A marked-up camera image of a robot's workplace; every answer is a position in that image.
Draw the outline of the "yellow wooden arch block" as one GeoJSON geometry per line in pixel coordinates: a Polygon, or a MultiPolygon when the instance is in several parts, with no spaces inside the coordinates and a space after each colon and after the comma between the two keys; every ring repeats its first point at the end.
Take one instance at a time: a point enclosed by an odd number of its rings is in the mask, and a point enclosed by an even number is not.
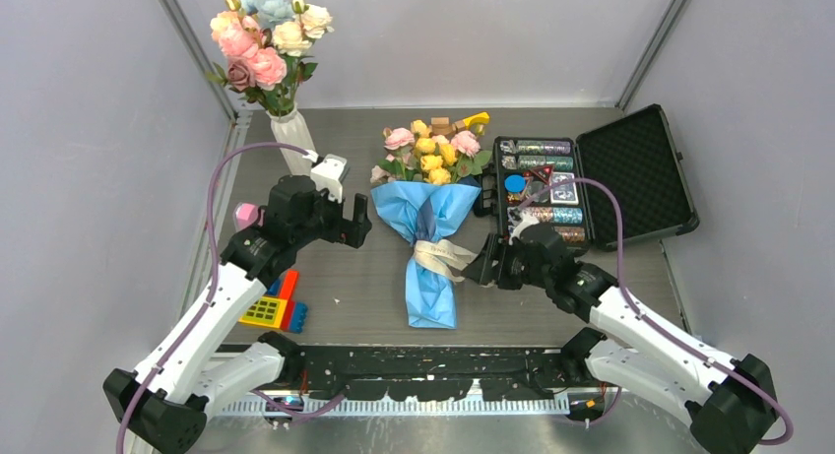
{"type": "Polygon", "coordinates": [[[462,119],[462,123],[467,129],[478,129],[485,127],[490,122],[490,116],[486,111],[482,111],[462,119]]]}

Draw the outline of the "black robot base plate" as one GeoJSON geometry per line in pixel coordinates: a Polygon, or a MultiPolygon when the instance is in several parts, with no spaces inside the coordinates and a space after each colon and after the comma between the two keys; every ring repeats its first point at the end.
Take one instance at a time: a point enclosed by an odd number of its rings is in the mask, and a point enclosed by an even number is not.
{"type": "Polygon", "coordinates": [[[490,402],[545,400],[602,382],[558,350],[501,347],[304,346],[268,390],[315,400],[459,401],[473,389],[490,402]]]}

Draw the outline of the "blue paper bouquet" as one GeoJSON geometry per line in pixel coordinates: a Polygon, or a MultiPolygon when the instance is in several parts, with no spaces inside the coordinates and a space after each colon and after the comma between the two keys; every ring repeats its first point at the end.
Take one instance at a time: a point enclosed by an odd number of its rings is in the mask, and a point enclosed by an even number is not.
{"type": "MultiPolygon", "coordinates": [[[[377,216],[412,248],[418,240],[450,240],[482,195],[479,178],[492,153],[481,144],[485,127],[433,136],[430,120],[382,132],[386,151],[371,170],[377,216]]],[[[410,258],[405,303],[413,328],[454,329],[457,307],[453,283],[410,258]]]]}

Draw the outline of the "yellow grid toy block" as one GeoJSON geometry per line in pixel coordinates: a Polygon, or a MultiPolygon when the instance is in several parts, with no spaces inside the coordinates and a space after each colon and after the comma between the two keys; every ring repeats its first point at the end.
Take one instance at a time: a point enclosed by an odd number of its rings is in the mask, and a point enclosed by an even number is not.
{"type": "Polygon", "coordinates": [[[288,302],[272,295],[263,295],[238,319],[240,324],[251,327],[280,330],[288,302]]]}

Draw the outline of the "orange toy bar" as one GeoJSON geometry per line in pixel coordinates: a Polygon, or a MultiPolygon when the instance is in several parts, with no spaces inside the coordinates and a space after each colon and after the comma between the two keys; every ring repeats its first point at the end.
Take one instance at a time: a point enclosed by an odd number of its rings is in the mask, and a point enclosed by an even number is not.
{"type": "Polygon", "coordinates": [[[299,274],[296,270],[288,270],[284,274],[281,286],[279,288],[279,300],[285,304],[280,326],[280,328],[283,331],[292,332],[292,318],[295,312],[295,302],[293,300],[293,295],[298,281],[298,276],[299,274]]]}

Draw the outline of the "blue studded toy brick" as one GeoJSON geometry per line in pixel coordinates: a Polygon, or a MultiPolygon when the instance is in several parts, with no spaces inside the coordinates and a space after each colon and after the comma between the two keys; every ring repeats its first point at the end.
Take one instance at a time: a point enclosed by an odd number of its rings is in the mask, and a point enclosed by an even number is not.
{"type": "Polygon", "coordinates": [[[285,330],[300,334],[303,331],[308,314],[308,306],[302,302],[290,301],[286,311],[286,328],[285,330]]]}

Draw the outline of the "cream satin ribbon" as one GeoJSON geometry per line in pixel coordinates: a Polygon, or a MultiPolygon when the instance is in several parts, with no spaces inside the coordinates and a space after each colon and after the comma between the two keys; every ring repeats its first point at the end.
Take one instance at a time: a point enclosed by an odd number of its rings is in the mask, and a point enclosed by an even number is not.
{"type": "Polygon", "coordinates": [[[418,240],[413,257],[427,271],[453,283],[461,283],[465,280],[463,271],[475,261],[477,254],[448,239],[437,242],[418,240]]]}

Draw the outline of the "black poker chip case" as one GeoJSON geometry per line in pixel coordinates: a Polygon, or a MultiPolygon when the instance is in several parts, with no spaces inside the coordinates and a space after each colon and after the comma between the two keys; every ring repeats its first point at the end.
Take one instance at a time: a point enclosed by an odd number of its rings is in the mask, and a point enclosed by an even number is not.
{"type": "Polygon", "coordinates": [[[474,211],[496,219],[509,235],[512,209],[530,199],[527,213],[555,226],[578,254],[616,248],[616,220],[608,198],[616,198],[625,242],[641,242],[694,231],[700,220],[681,166],[682,153],[663,108],[651,104],[612,123],[571,138],[499,136],[480,176],[482,195],[474,211]],[[553,172],[571,172],[578,205],[553,205],[553,172]],[[523,193],[508,193],[508,175],[523,175],[523,193]]]}

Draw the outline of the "blue round chip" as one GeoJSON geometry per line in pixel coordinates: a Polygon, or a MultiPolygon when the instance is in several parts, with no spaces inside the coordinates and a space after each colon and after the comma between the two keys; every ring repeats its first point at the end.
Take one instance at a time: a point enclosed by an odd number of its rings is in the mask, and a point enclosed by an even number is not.
{"type": "Polygon", "coordinates": [[[523,175],[512,174],[508,175],[504,180],[504,188],[508,193],[520,194],[523,193],[527,186],[527,180],[523,175]]]}

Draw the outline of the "pink flowers in vase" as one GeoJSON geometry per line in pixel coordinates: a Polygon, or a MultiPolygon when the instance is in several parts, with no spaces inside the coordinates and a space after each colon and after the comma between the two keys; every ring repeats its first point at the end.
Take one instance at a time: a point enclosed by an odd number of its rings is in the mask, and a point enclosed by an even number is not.
{"type": "Polygon", "coordinates": [[[210,20],[225,62],[205,76],[273,116],[286,116],[318,67],[310,50],[334,30],[333,22],[327,8],[306,0],[225,0],[210,20]]]}

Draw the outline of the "playing card deck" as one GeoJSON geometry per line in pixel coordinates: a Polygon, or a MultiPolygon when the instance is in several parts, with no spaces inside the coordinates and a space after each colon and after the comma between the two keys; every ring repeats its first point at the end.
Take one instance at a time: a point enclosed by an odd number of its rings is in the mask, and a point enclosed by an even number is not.
{"type": "Polygon", "coordinates": [[[550,176],[549,199],[553,205],[578,205],[579,196],[574,182],[565,184],[566,180],[572,180],[575,175],[571,172],[556,171],[550,176]]]}

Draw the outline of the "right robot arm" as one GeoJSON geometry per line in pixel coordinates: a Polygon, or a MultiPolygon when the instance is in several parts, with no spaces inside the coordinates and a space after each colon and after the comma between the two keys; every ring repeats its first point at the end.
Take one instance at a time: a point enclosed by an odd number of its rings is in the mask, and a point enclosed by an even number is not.
{"type": "Polygon", "coordinates": [[[462,272],[502,290],[533,286],[586,322],[561,349],[575,385],[622,387],[685,423],[709,453],[750,453],[778,419],[770,367],[733,357],[662,318],[602,268],[575,258],[549,225],[505,239],[490,235],[462,272]]]}

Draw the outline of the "white ribbed vase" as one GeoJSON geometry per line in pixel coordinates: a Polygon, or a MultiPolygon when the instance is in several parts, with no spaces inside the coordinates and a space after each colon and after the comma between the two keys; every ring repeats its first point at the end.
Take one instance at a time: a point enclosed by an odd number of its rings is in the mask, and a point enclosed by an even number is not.
{"type": "MultiPolygon", "coordinates": [[[[296,106],[293,107],[291,112],[283,115],[272,113],[267,113],[267,115],[270,118],[270,128],[277,142],[297,146],[305,151],[316,151],[307,123],[296,106]]],[[[304,159],[302,154],[282,150],[282,155],[290,174],[310,174],[313,163],[304,159]]]]}

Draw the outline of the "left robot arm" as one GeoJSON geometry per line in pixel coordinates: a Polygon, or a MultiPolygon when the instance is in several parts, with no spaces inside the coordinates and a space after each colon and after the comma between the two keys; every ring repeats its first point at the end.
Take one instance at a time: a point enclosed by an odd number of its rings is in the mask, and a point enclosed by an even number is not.
{"type": "Polygon", "coordinates": [[[304,175],[281,178],[254,222],[214,254],[208,285],[171,332],[133,369],[110,372],[103,391],[120,423],[117,452],[132,433],[160,453],[185,453],[227,405],[264,384],[289,389],[300,380],[299,345],[274,331],[233,359],[212,369],[206,365],[303,247],[316,240],[364,244],[372,228],[368,198],[355,194],[347,219],[336,195],[341,189],[340,182],[318,185],[304,175]]]}

